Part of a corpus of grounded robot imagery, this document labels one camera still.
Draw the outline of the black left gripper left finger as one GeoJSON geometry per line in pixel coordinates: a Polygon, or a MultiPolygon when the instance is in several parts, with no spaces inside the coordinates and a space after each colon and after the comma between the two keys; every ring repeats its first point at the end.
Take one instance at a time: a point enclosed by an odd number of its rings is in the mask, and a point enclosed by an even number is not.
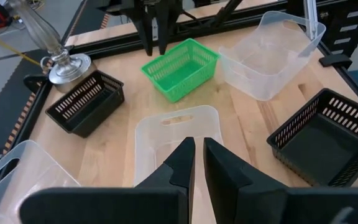
{"type": "Polygon", "coordinates": [[[54,187],[28,196],[22,223],[191,223],[195,140],[186,137],[133,188],[54,187]]]}

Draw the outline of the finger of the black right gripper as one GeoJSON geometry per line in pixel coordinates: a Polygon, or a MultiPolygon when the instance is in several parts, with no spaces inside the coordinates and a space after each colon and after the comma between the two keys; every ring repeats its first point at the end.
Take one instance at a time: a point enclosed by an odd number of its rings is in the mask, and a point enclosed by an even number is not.
{"type": "Polygon", "coordinates": [[[132,17],[132,22],[138,31],[138,35],[144,46],[145,52],[148,56],[152,56],[152,20],[145,12],[136,12],[132,17]]]}
{"type": "Polygon", "coordinates": [[[157,25],[158,25],[158,49],[160,55],[164,55],[170,33],[174,28],[178,19],[179,13],[177,12],[158,12],[157,25]]]}

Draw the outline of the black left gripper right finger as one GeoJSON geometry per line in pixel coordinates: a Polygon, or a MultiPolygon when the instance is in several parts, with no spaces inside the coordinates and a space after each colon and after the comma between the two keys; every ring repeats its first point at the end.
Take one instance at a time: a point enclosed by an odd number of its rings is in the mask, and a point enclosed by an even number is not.
{"type": "Polygon", "coordinates": [[[217,223],[358,223],[358,188],[288,187],[213,138],[203,157],[217,223]]]}

